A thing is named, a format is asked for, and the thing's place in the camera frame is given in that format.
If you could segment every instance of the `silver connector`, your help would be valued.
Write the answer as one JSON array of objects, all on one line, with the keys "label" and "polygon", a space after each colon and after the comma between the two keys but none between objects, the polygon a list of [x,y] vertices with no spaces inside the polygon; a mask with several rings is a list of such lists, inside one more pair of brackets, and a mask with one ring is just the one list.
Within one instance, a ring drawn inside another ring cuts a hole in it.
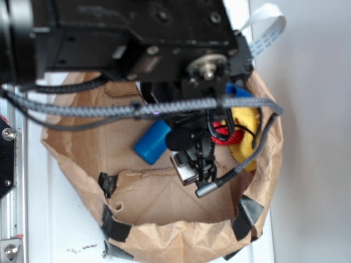
[{"label": "silver connector", "polygon": [[212,193],[214,190],[218,189],[218,186],[215,182],[210,182],[208,185],[203,186],[202,188],[196,190],[196,195],[198,198],[204,197],[209,193]]}]

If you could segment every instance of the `black foam microphone cover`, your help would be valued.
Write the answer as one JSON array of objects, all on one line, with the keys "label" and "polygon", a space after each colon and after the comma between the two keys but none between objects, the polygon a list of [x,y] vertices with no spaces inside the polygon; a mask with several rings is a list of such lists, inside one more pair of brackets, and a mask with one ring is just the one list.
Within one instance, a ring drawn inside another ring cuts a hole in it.
[{"label": "black foam microphone cover", "polygon": [[193,147],[195,144],[191,138],[191,130],[187,127],[172,130],[166,136],[166,145],[173,152],[185,151]]}]

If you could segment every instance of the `crumpled paper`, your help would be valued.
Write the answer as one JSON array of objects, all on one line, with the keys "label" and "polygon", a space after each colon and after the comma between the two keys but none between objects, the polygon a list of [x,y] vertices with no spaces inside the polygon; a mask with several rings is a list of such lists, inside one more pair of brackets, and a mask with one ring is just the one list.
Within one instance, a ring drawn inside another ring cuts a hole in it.
[{"label": "crumpled paper", "polygon": [[[79,83],[96,73],[71,73],[65,83]],[[255,71],[248,86],[258,97],[273,98]],[[117,106],[140,100],[134,83],[108,83],[88,92],[60,95],[58,105]],[[265,119],[269,110],[264,110]],[[78,125],[87,120],[48,116],[60,125]],[[257,170],[243,171],[229,184],[204,198],[195,196],[194,184],[183,186],[166,151],[148,165],[132,150],[152,125],[151,121],[117,121],[79,132],[43,129],[42,142],[57,159],[91,215],[102,226],[107,205],[114,220],[133,225],[125,242],[109,242],[141,262],[208,262],[235,252],[260,237],[281,166],[283,144],[281,121],[271,128]],[[219,176],[237,165],[227,146],[216,146]],[[107,199],[98,184],[100,172],[119,175],[117,189]],[[237,216],[242,195],[257,201],[264,212],[251,233],[237,241],[231,219]]]}]

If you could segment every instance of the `ribbon cable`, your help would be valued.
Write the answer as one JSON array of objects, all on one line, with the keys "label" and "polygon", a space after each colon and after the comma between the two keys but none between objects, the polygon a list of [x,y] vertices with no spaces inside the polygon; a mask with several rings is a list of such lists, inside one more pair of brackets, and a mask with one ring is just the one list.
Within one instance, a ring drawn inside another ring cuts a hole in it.
[{"label": "ribbon cable", "polygon": [[251,17],[239,31],[241,32],[253,24],[272,18],[274,18],[274,22],[271,26],[248,45],[253,59],[268,49],[282,34],[286,26],[285,16],[277,5],[264,4],[252,13]]}]

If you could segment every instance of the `braided cable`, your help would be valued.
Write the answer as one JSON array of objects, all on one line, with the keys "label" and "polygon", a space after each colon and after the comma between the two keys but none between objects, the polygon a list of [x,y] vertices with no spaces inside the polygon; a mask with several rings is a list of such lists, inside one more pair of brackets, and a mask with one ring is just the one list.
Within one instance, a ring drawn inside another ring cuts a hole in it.
[{"label": "braided cable", "polygon": [[233,177],[235,177],[237,174],[239,174],[246,166],[248,166],[262,151],[265,141],[267,140],[268,133],[270,128],[272,127],[275,119],[278,117],[276,113],[273,113],[269,120],[267,121],[267,124],[265,125],[263,132],[262,132],[262,137],[261,140],[255,149],[255,151],[247,158],[245,159],[241,164],[239,164],[236,168],[232,169],[231,171],[227,172],[224,176],[218,179],[217,186],[221,187],[224,185],[226,182],[231,180]]},{"label": "braided cable", "polygon": [[6,91],[7,98],[13,100],[20,107],[28,110],[38,111],[50,115],[59,115],[65,117],[111,117],[111,116],[124,116],[142,117],[145,115],[153,115],[155,112],[161,114],[168,113],[181,113],[190,111],[202,111],[215,109],[218,105],[224,108],[231,107],[269,107],[278,115],[283,113],[283,109],[277,105],[273,100],[266,98],[203,98],[191,99],[172,102],[163,102],[160,104],[148,105],[129,105],[129,106],[110,106],[110,107],[63,107],[57,105],[43,104],[35,101],[28,100],[13,92]]},{"label": "braided cable", "polygon": [[85,92],[87,90],[95,89],[102,85],[105,85],[109,80],[103,76],[100,76],[91,81],[83,82],[80,84],[72,85],[60,85],[60,86],[46,86],[36,85],[36,92],[45,94],[66,94],[75,92]]}]

